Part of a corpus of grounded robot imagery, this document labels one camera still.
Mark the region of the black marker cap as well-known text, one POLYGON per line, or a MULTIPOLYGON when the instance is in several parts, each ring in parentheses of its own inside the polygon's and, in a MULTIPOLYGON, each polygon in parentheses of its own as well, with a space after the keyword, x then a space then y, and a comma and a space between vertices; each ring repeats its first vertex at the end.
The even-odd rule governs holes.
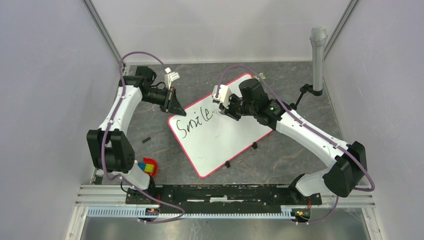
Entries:
POLYGON ((151 137, 147 137, 147 138, 143 139, 142 143, 144 144, 144 143, 148 142, 149 140, 151 140, 151 137))

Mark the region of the pink framed whiteboard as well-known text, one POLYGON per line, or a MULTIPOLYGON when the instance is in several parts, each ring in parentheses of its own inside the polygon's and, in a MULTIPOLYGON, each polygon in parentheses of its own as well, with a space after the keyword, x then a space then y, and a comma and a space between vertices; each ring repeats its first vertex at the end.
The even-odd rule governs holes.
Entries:
POLYGON ((236 121, 222 114, 208 94, 185 109, 186 116, 172 115, 168 126, 196 174, 205 178, 272 132, 252 116, 236 121))

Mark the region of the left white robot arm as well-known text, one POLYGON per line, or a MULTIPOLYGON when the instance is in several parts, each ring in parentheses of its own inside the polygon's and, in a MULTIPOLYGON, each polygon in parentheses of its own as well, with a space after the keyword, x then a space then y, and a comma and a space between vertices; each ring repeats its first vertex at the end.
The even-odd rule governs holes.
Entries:
POLYGON ((135 151, 126 136, 135 109, 140 102, 147 102, 159 106, 164 113, 187 115, 172 86, 180 75, 166 68, 163 88, 154 83, 156 77, 157 74, 147 66, 138 66, 135 75, 123 76, 107 117, 97 129, 89 130, 86 135, 93 166, 110 179, 119 178, 131 188, 139 189, 137 196, 145 204, 156 200, 157 190, 150 186, 152 176, 138 166, 135 151))

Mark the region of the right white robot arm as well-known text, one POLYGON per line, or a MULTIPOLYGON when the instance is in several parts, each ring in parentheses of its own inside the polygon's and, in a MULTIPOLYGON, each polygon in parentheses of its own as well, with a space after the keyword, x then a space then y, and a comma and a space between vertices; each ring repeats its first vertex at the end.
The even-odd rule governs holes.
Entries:
POLYGON ((320 190, 346 198, 365 176, 366 149, 358 141, 347 143, 314 126, 282 101, 271 99, 256 78, 242 81, 237 96, 227 85, 216 85, 212 100, 223 115, 236 121, 251 116, 263 126, 286 135, 316 155, 326 166, 311 174, 302 174, 292 182, 289 199, 302 204, 320 190))

